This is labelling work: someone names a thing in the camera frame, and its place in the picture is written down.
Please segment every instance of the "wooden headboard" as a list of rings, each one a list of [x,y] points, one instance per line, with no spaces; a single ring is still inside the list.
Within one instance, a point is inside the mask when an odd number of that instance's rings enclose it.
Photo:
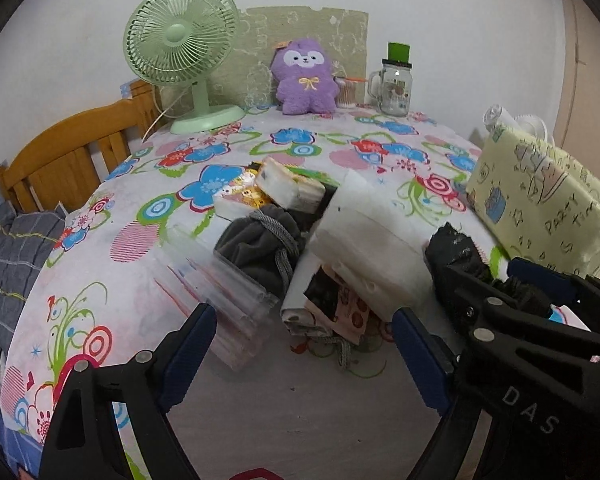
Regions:
[[[43,209],[54,209],[60,201],[69,211],[81,208],[100,185],[88,144],[98,143],[107,170],[112,171],[129,156],[123,130],[137,126],[142,135],[158,116],[149,83],[131,83],[131,95],[76,114],[39,134],[8,167],[0,166],[4,199],[25,213],[38,211],[33,188]]]

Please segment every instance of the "fan grille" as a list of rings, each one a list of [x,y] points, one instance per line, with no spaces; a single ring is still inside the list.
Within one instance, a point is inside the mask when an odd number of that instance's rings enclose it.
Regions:
[[[145,0],[126,25],[126,60],[152,84],[192,81],[229,54],[237,21],[233,0]]]

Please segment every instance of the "electric fan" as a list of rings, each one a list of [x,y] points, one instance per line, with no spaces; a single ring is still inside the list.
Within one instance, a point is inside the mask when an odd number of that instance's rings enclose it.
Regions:
[[[194,110],[174,134],[219,128],[244,117],[236,105],[209,106],[205,76],[231,52],[238,22],[233,0],[144,0],[126,24],[126,62],[157,86],[191,84]]]

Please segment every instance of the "yellow tissue package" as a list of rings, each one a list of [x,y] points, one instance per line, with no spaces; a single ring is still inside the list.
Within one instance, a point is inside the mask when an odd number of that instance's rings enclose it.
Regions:
[[[511,258],[600,276],[600,181],[569,153],[498,124],[466,192]]]

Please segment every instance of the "fan base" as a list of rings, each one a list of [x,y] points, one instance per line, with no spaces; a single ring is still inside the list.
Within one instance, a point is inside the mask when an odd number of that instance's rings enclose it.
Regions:
[[[236,105],[210,106],[205,114],[193,110],[173,121],[171,133],[176,135],[195,134],[206,130],[213,130],[239,121],[245,111]]]

